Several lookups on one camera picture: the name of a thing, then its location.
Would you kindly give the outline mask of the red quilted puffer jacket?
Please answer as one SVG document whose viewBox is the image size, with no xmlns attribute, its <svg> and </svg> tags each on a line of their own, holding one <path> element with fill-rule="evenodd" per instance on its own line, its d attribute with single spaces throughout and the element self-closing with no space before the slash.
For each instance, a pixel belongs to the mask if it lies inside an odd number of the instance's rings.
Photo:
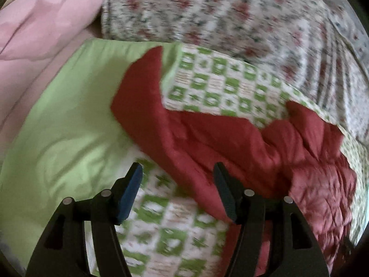
<svg viewBox="0 0 369 277">
<path fill-rule="evenodd" d="M 168 110 L 162 51 L 152 48 L 131 64 L 113 98 L 111 111 L 128 136 L 218 220 L 228 218 L 213 182 L 217 162 L 265 198 L 292 197 L 332 268 L 350 230 L 357 181 L 339 128 L 294 101 L 286 103 L 287 119 L 263 129 L 241 117 Z"/>
</svg>

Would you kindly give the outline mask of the green white patterned bedspread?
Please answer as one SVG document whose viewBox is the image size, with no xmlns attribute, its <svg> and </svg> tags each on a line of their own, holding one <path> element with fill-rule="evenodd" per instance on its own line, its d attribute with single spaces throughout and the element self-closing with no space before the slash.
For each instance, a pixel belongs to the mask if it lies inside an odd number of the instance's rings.
<svg viewBox="0 0 369 277">
<path fill-rule="evenodd" d="M 21 268 L 64 197 L 91 198 L 137 161 L 143 181 L 129 218 L 116 227 L 132 274 L 218 272 L 228 226 L 199 209 L 110 111 L 125 70 L 150 48 L 148 42 L 85 42 L 28 114 L 1 168 L 1 246 Z M 287 100 L 332 121 L 272 74 L 197 46 L 164 45 L 162 87 L 169 109 L 244 117 L 257 127 L 283 117 Z"/>
</svg>

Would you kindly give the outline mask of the floral rose print duvet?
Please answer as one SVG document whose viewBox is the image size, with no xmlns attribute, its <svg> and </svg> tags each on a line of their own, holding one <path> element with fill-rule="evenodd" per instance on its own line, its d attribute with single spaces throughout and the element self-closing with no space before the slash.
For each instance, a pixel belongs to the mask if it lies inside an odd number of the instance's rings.
<svg viewBox="0 0 369 277">
<path fill-rule="evenodd" d="M 347 0 L 105 0 L 102 32 L 181 41 L 294 85 L 368 143 L 368 34 Z"/>
</svg>

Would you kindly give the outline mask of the pink quilt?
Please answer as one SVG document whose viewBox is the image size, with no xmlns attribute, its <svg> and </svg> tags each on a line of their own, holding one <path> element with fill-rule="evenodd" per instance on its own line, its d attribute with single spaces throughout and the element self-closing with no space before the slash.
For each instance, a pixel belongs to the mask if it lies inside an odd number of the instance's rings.
<svg viewBox="0 0 369 277">
<path fill-rule="evenodd" d="M 1 10 L 1 154 L 69 57 L 90 38 L 103 0 L 15 0 Z"/>
</svg>

